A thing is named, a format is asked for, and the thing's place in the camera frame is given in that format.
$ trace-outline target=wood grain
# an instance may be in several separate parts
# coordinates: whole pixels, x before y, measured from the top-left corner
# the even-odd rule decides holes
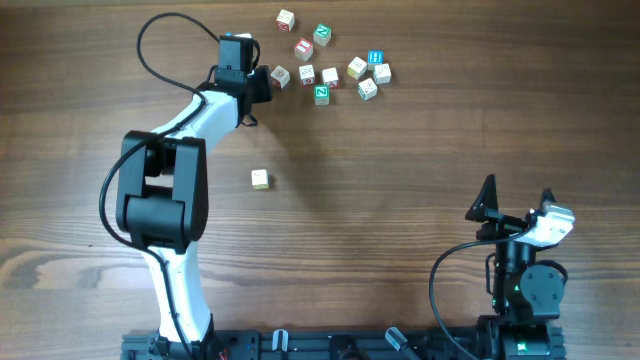
[[[293,33],[275,26],[281,3],[138,3],[0,10],[0,359],[113,359],[122,334],[158,325],[145,264],[101,228],[97,198],[123,135],[189,102],[136,58],[139,28],[164,11],[251,32],[262,62],[292,73],[255,107],[261,126],[208,158],[199,259],[218,328],[435,325],[428,271],[473,240],[464,213],[495,173],[509,214],[535,207],[547,186],[575,211],[574,232],[542,256],[571,274],[558,321],[569,358],[640,357],[637,3],[300,1],[284,5]],[[343,84],[328,107],[297,84],[292,51],[320,22],[334,34],[312,63],[337,66]],[[393,78],[363,102],[346,65],[372,48]],[[153,25],[143,51],[188,84],[217,59],[180,20]],[[257,168],[274,175],[272,190],[251,189]],[[489,251],[443,264],[448,323],[490,313]]]

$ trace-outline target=black cable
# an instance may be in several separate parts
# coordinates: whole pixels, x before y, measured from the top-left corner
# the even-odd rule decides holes
[[[182,128],[182,126],[184,126],[186,123],[188,123],[189,121],[191,121],[191,119],[193,119],[206,105],[206,98],[200,93],[200,91],[184,85],[182,83],[179,83],[177,81],[171,80],[165,76],[160,75],[159,73],[157,73],[156,71],[154,71],[153,69],[151,69],[149,67],[149,65],[147,65],[147,62],[144,60],[144,57],[142,56],[142,52],[140,50],[140,45],[142,42],[142,36],[144,35],[145,31],[147,30],[147,28],[156,20],[158,19],[162,19],[165,17],[180,17],[186,20],[191,21],[192,23],[198,25],[200,28],[202,28],[204,31],[207,32],[207,34],[209,34],[216,42],[220,42],[220,40],[218,39],[218,37],[216,37],[206,26],[204,26],[201,22],[199,22],[198,20],[184,15],[184,14],[180,14],[180,13],[175,13],[175,12],[169,12],[169,13],[163,13],[163,14],[158,14],[154,17],[152,17],[151,19],[149,19],[149,21],[147,21],[143,26],[142,29],[140,29],[140,33],[138,34],[138,39],[137,39],[137,43],[136,43],[136,51],[138,54],[138,59],[140,60],[140,63],[142,64],[142,66],[148,71],[150,72],[153,76],[157,77],[158,79],[167,82],[171,85],[177,86],[181,89],[187,90],[191,93],[193,93],[194,95],[197,95],[198,97],[200,97],[201,101],[198,104],[198,107],[193,110],[189,115],[187,115],[183,120],[181,120],[180,122],[178,122],[174,127],[170,128],[169,130],[163,131],[161,133],[156,134],[155,136],[146,139],[145,141],[141,141],[138,144],[134,145],[131,149],[129,149],[127,152],[125,152],[120,159],[118,159],[118,161],[116,161],[116,163],[113,165],[113,167],[111,168],[111,170],[109,170],[109,172],[107,173],[107,177],[104,179],[104,183],[102,184],[102,189],[100,190],[100,198],[99,198],[99,202],[98,202],[98,212],[100,214],[100,221],[102,222],[102,225],[104,226],[104,228],[107,230],[107,232],[109,233],[109,235],[111,235],[114,239],[116,239],[119,243],[121,243],[122,245],[125,245],[127,247],[142,251],[145,254],[148,254],[149,256],[153,257],[158,264],[160,265],[160,270],[162,271],[162,277],[164,280],[164,287],[165,287],[165,292],[167,294],[167,302],[169,305],[169,311],[171,313],[171,318],[173,320],[173,325],[175,326],[176,332],[178,333],[178,337],[180,338],[180,342],[182,343],[182,346],[184,346],[185,352],[187,353],[187,356],[193,360],[197,360],[196,357],[194,356],[194,354],[191,352],[191,349],[189,348],[189,344],[187,344],[187,341],[185,339],[184,334],[182,333],[182,327],[180,326],[180,323],[178,322],[178,314],[176,313],[176,309],[175,309],[175,304],[173,302],[173,294],[171,292],[171,286],[169,284],[169,273],[167,271],[167,264],[165,263],[165,261],[156,253],[154,253],[153,251],[149,250],[149,249],[145,249],[145,248],[141,248],[141,247],[137,247],[135,246],[133,243],[131,243],[131,241],[127,241],[125,240],[123,237],[121,237],[120,235],[118,235],[118,233],[116,233],[116,231],[111,227],[111,225],[109,224],[109,221],[107,220],[107,214],[106,214],[106,199],[107,199],[107,191],[109,190],[109,185],[111,184],[111,181],[113,180],[113,177],[115,176],[116,172],[120,169],[120,167],[122,167],[122,164],[124,164],[125,161],[127,161],[127,159],[129,159],[134,153],[136,153],[138,150],[142,149],[143,147],[147,146],[148,144],[160,140],[162,138],[164,138],[165,136],[174,133],[178,130],[180,130]]]
[[[440,318],[440,313],[438,313],[438,307],[436,306],[435,292],[434,292],[434,283],[435,283],[435,279],[436,279],[436,270],[438,270],[438,266],[440,265],[440,263],[444,259],[447,258],[447,256],[449,256],[449,255],[451,255],[451,254],[453,254],[453,253],[455,253],[455,252],[457,252],[459,250],[468,249],[468,248],[471,248],[471,247],[474,247],[474,246],[495,245],[495,244],[502,244],[502,243],[506,243],[506,242],[509,242],[509,241],[513,241],[513,240],[515,240],[517,238],[520,238],[520,237],[526,235],[532,229],[533,229],[533,227],[530,227],[529,229],[527,229],[526,231],[524,231],[522,233],[510,236],[510,237],[504,238],[504,239],[489,240],[489,241],[474,241],[474,242],[470,242],[470,243],[466,243],[466,244],[461,244],[461,245],[455,246],[455,247],[445,251],[444,254],[440,255],[440,257],[438,257],[436,262],[433,264],[433,268],[431,268],[431,275],[429,276],[429,301],[431,302],[431,308],[433,309],[433,315],[435,316],[436,321],[438,322],[438,324],[442,328],[442,331],[444,332],[444,334],[449,338],[449,340],[451,340],[451,342],[458,349],[460,349],[460,351],[465,353],[468,357],[470,357],[473,360],[480,360],[480,359],[478,359],[476,356],[471,354],[471,352],[469,352],[467,349],[465,349],[462,345],[460,345],[456,341],[456,339],[453,338],[453,336],[451,335],[449,330],[447,330],[447,326],[444,324],[444,322]]]
[[[484,273],[486,276],[485,284],[487,286],[487,293],[489,295],[493,295],[493,291],[491,291],[491,268],[489,267],[489,261],[491,261],[491,258],[494,256],[496,256],[496,253],[491,253],[484,261]]]
[[[253,40],[253,46],[255,46],[256,50],[258,50],[258,54],[256,55],[256,58],[253,60],[253,69],[255,69],[256,66],[258,66],[258,61],[260,60],[260,44],[258,44],[257,41]]]

